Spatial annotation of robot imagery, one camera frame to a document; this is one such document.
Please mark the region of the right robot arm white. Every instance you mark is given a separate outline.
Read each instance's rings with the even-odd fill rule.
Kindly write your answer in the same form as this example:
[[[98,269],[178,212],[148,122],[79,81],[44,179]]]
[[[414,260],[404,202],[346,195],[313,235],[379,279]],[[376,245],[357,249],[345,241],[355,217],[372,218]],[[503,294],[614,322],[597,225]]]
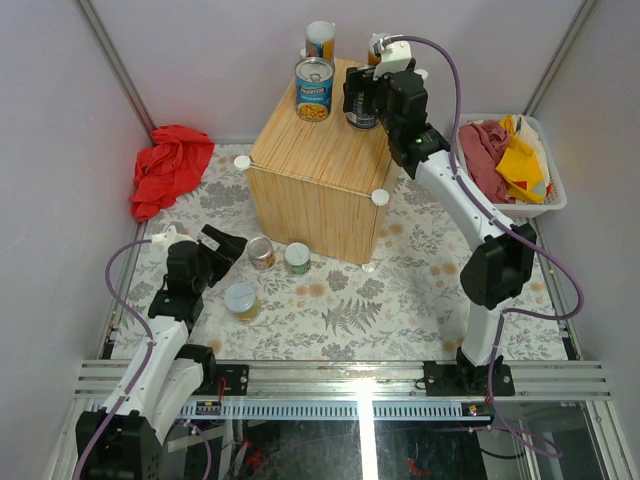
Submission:
[[[498,352],[499,317],[531,278],[535,231],[515,225],[495,209],[451,158],[449,143],[427,121],[428,93],[414,66],[381,76],[372,66],[350,67],[343,92],[344,112],[378,117],[394,162],[437,199],[471,251],[460,273],[470,301],[466,337],[455,364],[426,364],[427,391],[480,395],[489,386],[502,388],[501,379],[510,370]]]

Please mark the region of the small green white-lid can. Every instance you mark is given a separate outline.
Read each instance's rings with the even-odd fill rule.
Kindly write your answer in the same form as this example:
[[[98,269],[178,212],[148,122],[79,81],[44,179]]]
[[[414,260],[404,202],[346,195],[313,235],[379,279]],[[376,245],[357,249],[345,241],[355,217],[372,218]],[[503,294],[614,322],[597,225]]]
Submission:
[[[301,242],[289,244],[284,252],[285,266],[291,275],[305,275],[311,266],[309,248]]]

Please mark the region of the fruit can silver bottom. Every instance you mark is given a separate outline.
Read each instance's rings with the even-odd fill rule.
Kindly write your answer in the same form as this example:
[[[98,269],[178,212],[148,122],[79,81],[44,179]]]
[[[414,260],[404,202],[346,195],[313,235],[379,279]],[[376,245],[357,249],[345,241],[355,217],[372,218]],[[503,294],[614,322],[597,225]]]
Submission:
[[[271,240],[265,236],[251,239],[246,245],[246,250],[252,266],[257,270],[269,270],[276,262]]]

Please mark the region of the tall yellow congee can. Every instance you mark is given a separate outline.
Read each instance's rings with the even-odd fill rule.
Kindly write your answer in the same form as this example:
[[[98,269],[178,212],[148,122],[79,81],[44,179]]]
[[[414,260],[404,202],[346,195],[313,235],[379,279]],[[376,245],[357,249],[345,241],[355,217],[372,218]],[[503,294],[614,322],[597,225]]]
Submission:
[[[374,47],[370,47],[368,50],[367,64],[370,66],[376,66],[381,62],[381,56],[376,53]]]

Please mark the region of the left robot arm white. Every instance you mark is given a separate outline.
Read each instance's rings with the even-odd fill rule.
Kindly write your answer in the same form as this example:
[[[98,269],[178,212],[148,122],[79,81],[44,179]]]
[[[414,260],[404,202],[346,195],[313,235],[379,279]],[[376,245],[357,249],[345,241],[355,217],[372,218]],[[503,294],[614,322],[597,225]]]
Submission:
[[[102,406],[83,412],[75,427],[75,479],[156,479],[165,439],[194,394],[247,393],[246,365],[219,366],[212,348],[189,336],[204,308],[203,294],[223,279],[244,253],[247,239],[210,225],[210,248],[173,226],[148,238],[166,254],[167,272],[149,313],[136,319],[145,338]]]

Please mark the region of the Progresso chicken noodle can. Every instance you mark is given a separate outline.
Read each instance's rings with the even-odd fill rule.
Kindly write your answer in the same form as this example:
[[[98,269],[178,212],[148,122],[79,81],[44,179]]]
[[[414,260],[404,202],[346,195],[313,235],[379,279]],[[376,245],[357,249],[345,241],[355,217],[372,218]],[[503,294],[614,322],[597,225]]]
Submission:
[[[326,59],[307,57],[295,67],[296,113],[305,121],[322,121],[331,113],[334,66]]]

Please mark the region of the dark blue soup can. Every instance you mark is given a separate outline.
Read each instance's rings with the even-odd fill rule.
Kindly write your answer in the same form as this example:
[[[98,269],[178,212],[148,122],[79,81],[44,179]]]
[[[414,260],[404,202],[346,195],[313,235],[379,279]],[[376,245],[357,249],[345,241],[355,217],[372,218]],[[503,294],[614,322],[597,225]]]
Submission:
[[[364,111],[364,93],[360,92],[353,104],[353,109],[346,113],[349,125],[359,130],[373,130],[379,124],[376,113],[367,114]]]

